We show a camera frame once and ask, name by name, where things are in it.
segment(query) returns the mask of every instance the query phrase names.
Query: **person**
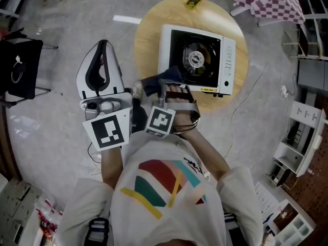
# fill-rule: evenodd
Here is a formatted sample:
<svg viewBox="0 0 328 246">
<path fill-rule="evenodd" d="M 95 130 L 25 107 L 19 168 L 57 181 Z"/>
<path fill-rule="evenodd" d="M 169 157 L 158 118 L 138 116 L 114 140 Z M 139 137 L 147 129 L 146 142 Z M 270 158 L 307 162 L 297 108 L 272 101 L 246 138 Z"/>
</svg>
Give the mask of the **person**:
<svg viewBox="0 0 328 246">
<path fill-rule="evenodd" d="M 167 91 L 187 93 L 178 86 L 166 87 Z M 103 182 L 78 180 L 59 224 L 56 244 L 85 245 L 89 223 L 102 216 L 110 223 L 107 245 L 261 245 L 262 217 L 250 170 L 230 169 L 190 126 L 187 111 L 177 112 L 173 122 L 185 131 L 181 134 L 185 140 L 145 133 L 142 93 L 138 82 L 133 88 L 129 145 L 122 151 L 101 152 Z M 216 186 L 204 177 L 204 168 L 217 181 Z"/>
</svg>

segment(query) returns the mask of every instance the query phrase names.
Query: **stove burner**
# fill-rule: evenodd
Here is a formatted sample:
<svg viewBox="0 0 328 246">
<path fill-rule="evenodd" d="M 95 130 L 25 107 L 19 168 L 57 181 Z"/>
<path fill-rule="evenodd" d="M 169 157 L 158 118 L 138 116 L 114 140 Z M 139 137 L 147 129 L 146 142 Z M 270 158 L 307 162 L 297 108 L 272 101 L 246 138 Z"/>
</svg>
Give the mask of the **stove burner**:
<svg viewBox="0 0 328 246">
<path fill-rule="evenodd" d="M 204 56 L 199 51 L 191 52 L 188 57 L 188 60 L 189 60 L 189 64 L 193 68 L 200 68 L 202 67 L 202 65 L 204 65 Z"/>
</svg>

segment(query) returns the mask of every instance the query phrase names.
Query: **red and white checkered cloth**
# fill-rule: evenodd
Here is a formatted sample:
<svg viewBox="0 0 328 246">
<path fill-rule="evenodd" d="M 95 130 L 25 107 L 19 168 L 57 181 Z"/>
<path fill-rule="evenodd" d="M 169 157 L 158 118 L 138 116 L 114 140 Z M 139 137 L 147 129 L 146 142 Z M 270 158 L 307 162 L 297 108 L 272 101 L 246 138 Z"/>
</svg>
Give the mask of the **red and white checkered cloth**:
<svg viewBox="0 0 328 246">
<path fill-rule="evenodd" d="M 235 0 L 234 6 L 248 7 L 260 18 L 273 18 L 303 24 L 305 21 L 298 0 Z"/>
</svg>

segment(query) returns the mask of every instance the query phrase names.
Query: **concrete floor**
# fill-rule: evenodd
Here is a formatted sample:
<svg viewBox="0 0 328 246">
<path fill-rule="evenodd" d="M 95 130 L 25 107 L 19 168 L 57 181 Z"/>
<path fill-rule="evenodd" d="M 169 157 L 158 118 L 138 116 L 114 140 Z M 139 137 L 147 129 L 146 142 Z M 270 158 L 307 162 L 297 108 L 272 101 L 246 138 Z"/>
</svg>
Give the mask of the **concrete floor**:
<svg viewBox="0 0 328 246">
<path fill-rule="evenodd" d="M 161 0 L 26 0 L 16 28 L 45 42 L 59 45 L 44 50 L 37 85 L 52 92 L 8 110 L 10 138 L 24 180 L 52 192 L 64 206 L 80 177 L 90 177 L 94 164 L 87 154 L 90 141 L 82 122 L 75 76 L 88 50 L 107 38 L 115 47 L 126 87 L 138 80 L 134 63 L 136 24 L 113 21 L 113 15 L 142 18 Z M 230 11 L 233 0 L 210 0 Z M 240 93 L 225 107 L 202 114 L 199 130 L 231 166 L 251 168 L 254 180 L 263 174 L 285 134 L 288 107 L 279 99 L 285 84 L 293 92 L 297 62 L 288 58 L 282 41 L 294 24 L 259 28 L 249 12 L 235 17 L 247 41 L 250 66 Z M 263 76 L 251 89 L 261 73 Z M 285 102 L 290 105 L 292 97 Z"/>
</svg>

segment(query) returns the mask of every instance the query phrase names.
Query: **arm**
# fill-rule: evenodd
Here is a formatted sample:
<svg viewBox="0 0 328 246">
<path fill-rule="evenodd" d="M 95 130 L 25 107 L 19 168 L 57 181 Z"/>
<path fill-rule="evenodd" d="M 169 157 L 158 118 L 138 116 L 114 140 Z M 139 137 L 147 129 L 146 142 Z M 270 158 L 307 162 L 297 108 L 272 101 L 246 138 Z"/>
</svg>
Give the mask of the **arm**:
<svg viewBox="0 0 328 246">
<path fill-rule="evenodd" d="M 197 129 L 185 132 L 183 137 L 193 146 L 199 158 L 204 163 L 204 166 L 216 180 L 220 180 L 230 170 L 227 162 L 220 153 L 217 152 Z"/>
<path fill-rule="evenodd" d="M 166 91 L 187 93 L 186 89 L 172 85 L 166 86 Z M 180 98 L 169 98 L 168 102 L 187 103 L 188 100 Z M 190 120 L 190 112 L 177 112 L 174 117 L 173 125 L 177 127 L 180 131 L 185 131 L 192 128 L 193 126 L 184 127 L 184 125 L 192 125 L 192 122 Z M 203 135 L 199 133 L 196 128 L 186 131 L 182 134 L 182 136 L 193 146 L 207 170 L 214 176 L 216 180 L 221 179 L 222 176 L 230 170 L 224 158 L 203 137 Z"/>
<path fill-rule="evenodd" d="M 108 200 L 112 199 L 123 165 L 120 148 L 101 152 L 103 182 L 79 179 L 67 203 L 63 219 L 56 233 L 57 245 L 82 245 L 89 229 L 89 222 L 99 217 Z"/>
<path fill-rule="evenodd" d="M 115 189 L 122 170 L 122 155 L 119 147 L 101 152 L 101 176 L 104 183 Z"/>
<path fill-rule="evenodd" d="M 184 92 L 175 86 L 167 87 L 167 91 Z M 184 99 L 168 99 L 168 102 L 186 102 Z M 191 125 L 190 113 L 177 112 L 174 125 L 180 131 L 188 130 Z M 263 238 L 261 210 L 255 194 L 251 172 L 246 167 L 230 170 L 227 162 L 216 149 L 198 132 L 191 129 L 182 134 L 197 152 L 208 171 L 218 181 L 217 191 L 225 211 L 236 215 L 238 224 L 249 246 L 260 246 Z"/>
</svg>

